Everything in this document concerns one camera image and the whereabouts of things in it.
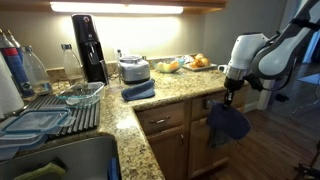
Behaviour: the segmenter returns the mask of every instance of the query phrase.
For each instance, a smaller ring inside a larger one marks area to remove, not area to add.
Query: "fruit bowl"
[[[184,59],[182,58],[168,58],[153,60],[152,66],[162,73],[174,73],[184,65]]]

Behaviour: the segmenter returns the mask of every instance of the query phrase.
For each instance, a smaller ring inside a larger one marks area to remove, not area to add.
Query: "kitchen sink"
[[[0,179],[14,179],[50,162],[64,167],[62,178],[49,173],[36,179],[121,179],[117,144],[109,136],[76,141],[0,162]]]

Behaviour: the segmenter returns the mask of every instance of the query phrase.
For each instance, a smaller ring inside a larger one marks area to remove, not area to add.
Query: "dish towel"
[[[155,83],[154,79],[150,79],[141,84],[122,90],[121,95],[123,99],[127,101],[153,97],[155,95],[154,83]]]
[[[228,136],[239,140],[243,138],[251,129],[249,120],[234,107],[225,107],[222,102],[213,101],[210,113],[206,121],[211,131],[215,131],[220,138],[210,137],[211,144],[219,143],[224,140],[228,142]]]

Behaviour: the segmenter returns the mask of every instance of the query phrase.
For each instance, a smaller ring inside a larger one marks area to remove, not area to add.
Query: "upper cabinet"
[[[50,1],[122,3],[182,6],[184,14],[202,14],[226,8],[227,0],[0,0],[0,11],[38,11],[52,12]]]

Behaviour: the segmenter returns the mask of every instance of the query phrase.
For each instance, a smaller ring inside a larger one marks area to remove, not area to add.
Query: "wall outlet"
[[[114,53],[114,59],[118,60],[119,59],[119,53],[118,50],[121,51],[121,55],[129,55],[130,54],[130,49],[128,47],[114,47],[113,48],[113,53]]]

